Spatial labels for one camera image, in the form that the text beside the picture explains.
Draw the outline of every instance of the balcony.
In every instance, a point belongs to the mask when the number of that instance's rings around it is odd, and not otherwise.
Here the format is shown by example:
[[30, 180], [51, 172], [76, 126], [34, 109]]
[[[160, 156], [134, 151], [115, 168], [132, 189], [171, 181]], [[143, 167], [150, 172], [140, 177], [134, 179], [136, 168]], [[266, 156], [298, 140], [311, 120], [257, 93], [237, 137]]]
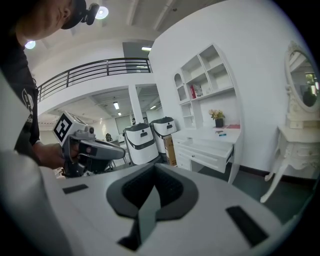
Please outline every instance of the balcony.
[[55, 93], [101, 77], [152, 73], [148, 58], [112, 58], [90, 62], [66, 70], [38, 87], [38, 103]]

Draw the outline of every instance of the black t-shirt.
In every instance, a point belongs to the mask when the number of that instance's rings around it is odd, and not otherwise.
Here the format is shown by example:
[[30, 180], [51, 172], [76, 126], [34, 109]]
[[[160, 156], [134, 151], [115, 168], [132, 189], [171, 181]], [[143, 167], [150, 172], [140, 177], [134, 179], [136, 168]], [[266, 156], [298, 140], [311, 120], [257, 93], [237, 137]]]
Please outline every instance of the black t-shirt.
[[33, 81], [28, 68], [24, 46], [18, 43], [15, 34], [8, 35], [5, 41], [5, 51], [1, 51], [0, 69], [15, 94], [29, 110], [29, 117], [19, 135], [15, 150], [20, 154], [27, 155], [38, 164], [39, 158], [33, 151], [32, 146], [39, 140], [38, 127], [38, 89]]

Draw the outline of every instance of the black baseboard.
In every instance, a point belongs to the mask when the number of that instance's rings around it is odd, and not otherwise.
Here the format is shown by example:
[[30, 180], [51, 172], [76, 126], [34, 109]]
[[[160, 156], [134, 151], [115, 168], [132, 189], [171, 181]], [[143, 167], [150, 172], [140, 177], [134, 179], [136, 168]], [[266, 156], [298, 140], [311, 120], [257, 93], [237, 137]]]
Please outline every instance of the black baseboard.
[[[249, 173], [249, 174], [254, 174], [254, 175], [258, 175], [258, 176], [262, 176], [262, 177], [265, 177], [266, 175], [269, 174], [268, 171], [254, 169], [254, 168], [247, 167], [247, 166], [242, 166], [242, 165], [240, 165], [239, 170], [242, 171], [242, 172], [246, 172], [246, 173]], [[287, 182], [287, 183], [292, 183], [292, 184], [299, 184], [299, 185], [308, 186], [308, 187], [313, 187], [317, 180], [316, 179], [312, 179], [312, 178], [300, 178], [300, 177], [293, 177], [293, 176], [283, 175], [281, 177], [280, 181]]]

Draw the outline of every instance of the potted plant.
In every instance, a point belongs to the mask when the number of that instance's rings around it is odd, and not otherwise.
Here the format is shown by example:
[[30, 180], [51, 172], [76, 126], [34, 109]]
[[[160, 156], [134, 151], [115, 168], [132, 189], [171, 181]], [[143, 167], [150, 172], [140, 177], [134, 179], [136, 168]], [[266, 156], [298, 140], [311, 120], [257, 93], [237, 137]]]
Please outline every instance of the potted plant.
[[224, 118], [225, 115], [222, 112], [222, 110], [209, 110], [209, 115], [211, 115], [211, 118], [215, 120], [215, 127], [221, 128], [224, 126]]

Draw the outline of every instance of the ornate table leg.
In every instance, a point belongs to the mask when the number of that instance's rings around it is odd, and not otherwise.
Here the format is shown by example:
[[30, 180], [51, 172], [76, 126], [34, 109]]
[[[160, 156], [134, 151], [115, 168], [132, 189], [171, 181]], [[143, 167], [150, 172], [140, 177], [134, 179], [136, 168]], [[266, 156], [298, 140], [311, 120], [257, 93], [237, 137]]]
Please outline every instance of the ornate table leg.
[[271, 167], [271, 171], [268, 175], [266, 175], [264, 177], [264, 180], [267, 182], [269, 181], [272, 176], [274, 175], [275, 171], [279, 168], [279, 164], [280, 164], [280, 158], [279, 158], [279, 155], [280, 155], [280, 139], [281, 139], [281, 135], [279, 135], [278, 137], [278, 143], [276, 145], [276, 149], [274, 151], [274, 154], [273, 154], [273, 165]]
[[261, 203], [265, 203], [268, 200], [268, 198], [271, 196], [271, 194], [273, 193], [273, 191], [277, 187], [282, 175], [285, 173], [285, 170], [287, 169], [287, 167], [289, 165], [289, 160], [287, 158], [283, 158], [281, 155], [279, 155], [279, 158], [283, 159], [281, 162], [281, 166], [280, 166], [278, 172], [275, 174], [275, 177], [272, 181], [272, 184], [271, 184], [269, 190], [267, 191], [267, 193], [265, 193], [265, 195], [263, 195], [260, 198]]
[[277, 149], [277, 150], [275, 151], [275, 154], [274, 154], [274, 162], [273, 162], [271, 171], [270, 171], [270, 173], [269, 173], [268, 175], [266, 175], [266, 176], [264, 177], [264, 180], [265, 180], [266, 182], [268, 182], [268, 181], [272, 178], [272, 176], [274, 175], [274, 173], [276, 172], [276, 170], [279, 169], [279, 166], [280, 166], [280, 164], [281, 164], [281, 157], [279, 157], [279, 156], [280, 156], [280, 149]]

